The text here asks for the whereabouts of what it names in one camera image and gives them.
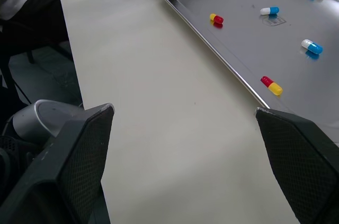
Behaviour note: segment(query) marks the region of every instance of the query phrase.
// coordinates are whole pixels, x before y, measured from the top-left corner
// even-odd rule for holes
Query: capsule
[[[317,43],[314,43],[313,41],[310,40],[303,40],[301,45],[308,49],[309,51],[315,53],[315,54],[320,54],[321,52],[323,52],[323,47],[318,45]]]
[[[277,14],[278,12],[279,12],[278,7],[262,8],[260,10],[261,15],[272,15],[272,14]]]
[[[215,14],[211,14],[210,15],[210,20],[216,22],[217,24],[222,24],[224,19],[221,16],[215,15]]]
[[[261,78],[261,82],[263,82],[264,85],[276,96],[282,94],[282,88],[269,77],[263,76]]]

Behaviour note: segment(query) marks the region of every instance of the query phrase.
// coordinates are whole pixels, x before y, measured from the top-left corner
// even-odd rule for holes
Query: metal tray
[[[339,0],[166,0],[265,107],[314,121],[339,142]],[[277,18],[260,9],[278,6]],[[221,29],[209,15],[224,18]],[[301,47],[312,40],[324,51]],[[283,88],[273,95],[260,79]]]

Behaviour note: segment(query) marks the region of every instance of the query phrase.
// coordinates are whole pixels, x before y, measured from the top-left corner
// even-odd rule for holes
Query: mesh pad
[[[275,178],[296,217],[301,224],[339,223],[338,172],[324,155],[333,152],[338,155],[339,149],[323,133],[311,141],[305,137],[299,122],[304,128],[307,123],[315,127],[311,135],[320,135],[320,129],[311,121],[293,121],[281,116],[283,112],[270,111],[259,110],[256,118]]]
[[[80,223],[90,217],[105,168],[112,112],[99,114],[85,126],[59,177],[59,186]]]

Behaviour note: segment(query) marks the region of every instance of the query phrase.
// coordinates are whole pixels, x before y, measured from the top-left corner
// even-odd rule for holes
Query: white table
[[[163,0],[61,0],[85,108],[115,106],[112,224],[298,223],[256,100]]]

